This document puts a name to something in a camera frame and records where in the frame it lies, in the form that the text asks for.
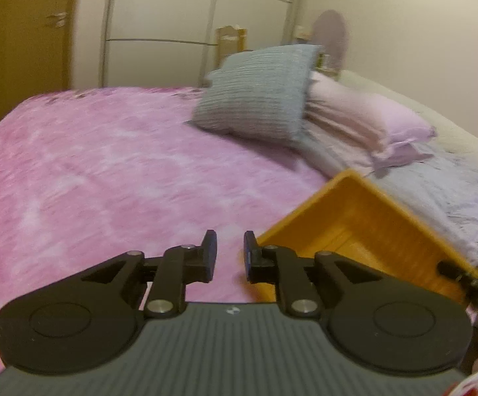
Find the brown wooden door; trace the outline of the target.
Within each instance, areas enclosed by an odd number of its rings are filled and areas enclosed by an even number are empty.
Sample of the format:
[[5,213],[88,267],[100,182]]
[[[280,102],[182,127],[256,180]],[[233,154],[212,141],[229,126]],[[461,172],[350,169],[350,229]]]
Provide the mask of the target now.
[[0,0],[0,122],[22,101],[70,86],[75,0]]

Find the upper pink pillow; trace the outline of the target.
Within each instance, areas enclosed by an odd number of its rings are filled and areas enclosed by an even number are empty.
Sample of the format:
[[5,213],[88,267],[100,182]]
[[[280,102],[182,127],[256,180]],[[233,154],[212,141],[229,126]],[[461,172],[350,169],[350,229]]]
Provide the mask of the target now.
[[317,71],[311,80],[307,117],[324,129],[345,134],[379,159],[436,136],[431,124],[390,98],[348,88]]

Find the pink floral blanket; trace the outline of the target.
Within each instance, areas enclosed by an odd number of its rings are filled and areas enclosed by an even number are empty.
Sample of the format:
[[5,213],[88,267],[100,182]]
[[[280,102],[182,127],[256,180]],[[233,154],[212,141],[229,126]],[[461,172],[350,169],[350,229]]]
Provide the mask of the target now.
[[0,307],[131,248],[157,254],[207,229],[216,276],[190,293],[239,300],[238,249],[325,177],[293,152],[190,124],[194,89],[32,97],[0,122]]

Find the pink pillow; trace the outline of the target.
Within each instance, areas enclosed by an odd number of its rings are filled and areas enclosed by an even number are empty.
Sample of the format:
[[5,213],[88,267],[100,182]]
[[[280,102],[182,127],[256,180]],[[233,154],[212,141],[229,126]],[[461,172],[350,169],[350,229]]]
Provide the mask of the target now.
[[310,166],[329,178],[346,169],[353,169],[362,176],[381,174],[393,167],[424,162],[433,157],[431,149],[424,144],[405,144],[390,157],[377,156],[343,132],[323,128],[309,120],[303,122],[303,137],[297,150]]
[[390,98],[348,88],[317,71],[311,80],[307,117],[324,129],[345,134],[379,159],[436,136],[431,124]]

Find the striped duvet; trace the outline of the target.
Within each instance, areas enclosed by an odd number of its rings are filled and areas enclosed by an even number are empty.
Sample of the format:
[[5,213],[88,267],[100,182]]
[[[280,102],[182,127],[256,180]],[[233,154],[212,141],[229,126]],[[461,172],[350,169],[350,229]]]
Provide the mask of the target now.
[[478,266],[478,164],[432,143],[415,147],[427,159],[377,170],[368,179]]

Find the small wooden headboard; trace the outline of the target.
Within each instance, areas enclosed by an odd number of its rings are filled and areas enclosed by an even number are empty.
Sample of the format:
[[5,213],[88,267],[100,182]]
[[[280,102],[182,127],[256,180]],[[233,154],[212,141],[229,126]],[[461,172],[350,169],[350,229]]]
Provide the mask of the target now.
[[219,68],[231,54],[246,50],[247,30],[239,26],[227,25],[216,29],[215,67]]

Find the orange plastic tray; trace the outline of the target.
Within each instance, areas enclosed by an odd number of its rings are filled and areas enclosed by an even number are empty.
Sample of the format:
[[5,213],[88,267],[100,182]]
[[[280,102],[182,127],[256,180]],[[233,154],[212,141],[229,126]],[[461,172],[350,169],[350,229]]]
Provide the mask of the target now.
[[437,232],[353,170],[327,182],[258,242],[303,257],[332,251],[459,303],[465,302],[464,290],[439,274],[439,262],[453,262],[478,278],[478,268]]

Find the mauve covered chair back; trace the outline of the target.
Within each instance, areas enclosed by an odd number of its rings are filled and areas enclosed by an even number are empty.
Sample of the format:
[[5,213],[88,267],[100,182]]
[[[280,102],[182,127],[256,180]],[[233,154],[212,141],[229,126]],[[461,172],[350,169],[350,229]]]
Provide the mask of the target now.
[[345,19],[335,10],[324,11],[312,25],[309,42],[321,48],[322,68],[340,72],[348,47]]

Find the lower pink pillow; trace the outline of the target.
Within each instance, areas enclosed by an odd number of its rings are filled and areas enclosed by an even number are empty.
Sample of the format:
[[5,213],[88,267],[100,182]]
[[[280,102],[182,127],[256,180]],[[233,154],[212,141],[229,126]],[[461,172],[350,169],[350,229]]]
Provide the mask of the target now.
[[433,157],[431,149],[424,144],[405,144],[390,157],[377,156],[343,132],[323,128],[309,120],[303,122],[303,137],[297,150],[310,166],[329,178],[346,169],[353,169],[362,176],[381,174],[393,167],[424,162]]

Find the grey checked cushion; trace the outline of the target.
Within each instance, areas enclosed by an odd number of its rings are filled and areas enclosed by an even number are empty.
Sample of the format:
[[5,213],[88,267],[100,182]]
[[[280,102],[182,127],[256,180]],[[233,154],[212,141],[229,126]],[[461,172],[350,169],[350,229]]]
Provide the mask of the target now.
[[191,122],[206,131],[297,144],[320,50],[297,44],[229,56],[210,76]]

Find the white sliding wardrobe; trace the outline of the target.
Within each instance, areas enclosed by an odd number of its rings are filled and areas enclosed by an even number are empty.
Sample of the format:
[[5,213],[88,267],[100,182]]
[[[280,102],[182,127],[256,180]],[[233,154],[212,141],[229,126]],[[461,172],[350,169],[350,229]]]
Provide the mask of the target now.
[[76,0],[73,88],[196,86],[217,64],[216,31],[249,49],[290,41],[297,0]]

